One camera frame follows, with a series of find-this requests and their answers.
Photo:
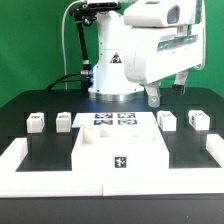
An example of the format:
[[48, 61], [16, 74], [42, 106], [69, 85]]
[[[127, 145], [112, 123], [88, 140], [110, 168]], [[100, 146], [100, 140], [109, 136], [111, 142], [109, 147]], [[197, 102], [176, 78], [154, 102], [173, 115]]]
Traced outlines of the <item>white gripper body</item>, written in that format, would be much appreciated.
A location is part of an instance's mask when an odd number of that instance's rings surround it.
[[127, 79], [150, 84], [203, 61], [203, 28], [194, 25], [186, 36], [177, 28], [130, 28], [124, 50]]

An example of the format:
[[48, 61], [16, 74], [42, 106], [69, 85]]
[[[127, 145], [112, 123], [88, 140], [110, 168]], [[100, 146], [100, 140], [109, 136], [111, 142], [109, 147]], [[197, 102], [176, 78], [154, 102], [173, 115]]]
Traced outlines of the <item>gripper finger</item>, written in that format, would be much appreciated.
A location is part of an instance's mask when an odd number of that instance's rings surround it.
[[153, 108], [160, 106], [160, 90], [159, 83], [153, 82], [145, 86], [148, 95], [148, 105]]
[[175, 76], [174, 84], [172, 85], [173, 94], [181, 96], [185, 93], [185, 84], [188, 78], [188, 71], [178, 72]]

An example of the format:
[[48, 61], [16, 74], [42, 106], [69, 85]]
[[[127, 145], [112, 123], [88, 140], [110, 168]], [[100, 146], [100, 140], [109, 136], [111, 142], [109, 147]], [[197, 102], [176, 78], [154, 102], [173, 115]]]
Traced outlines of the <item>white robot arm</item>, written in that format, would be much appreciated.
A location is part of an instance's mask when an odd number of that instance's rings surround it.
[[204, 0], [137, 0], [117, 13], [122, 0], [87, 0], [98, 22], [99, 60], [90, 96], [123, 101], [146, 92], [161, 102], [161, 81], [173, 75], [173, 93], [182, 95], [189, 70], [205, 65]]

